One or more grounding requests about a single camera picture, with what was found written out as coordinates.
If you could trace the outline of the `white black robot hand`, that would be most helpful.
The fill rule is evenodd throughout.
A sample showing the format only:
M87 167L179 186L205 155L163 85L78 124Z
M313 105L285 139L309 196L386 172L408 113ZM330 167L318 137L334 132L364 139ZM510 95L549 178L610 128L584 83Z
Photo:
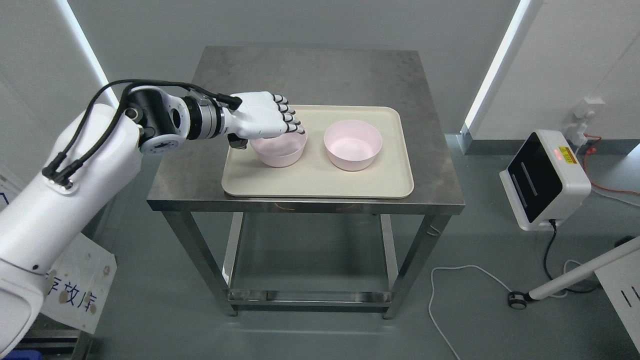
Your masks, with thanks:
M249 140L272 139L286 133L306 134L286 96L269 91L240 92L230 95L237 105L224 110L223 133L231 148L245 150Z

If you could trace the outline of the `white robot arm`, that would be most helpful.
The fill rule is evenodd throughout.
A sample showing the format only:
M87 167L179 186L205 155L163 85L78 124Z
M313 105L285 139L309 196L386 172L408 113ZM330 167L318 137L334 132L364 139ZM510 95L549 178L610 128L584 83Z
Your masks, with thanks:
M185 141L304 133L285 96L224 95L169 80L123 79L100 88L58 137L32 181L1 212L1 355L28 332L50 269L99 210L139 173L144 154Z

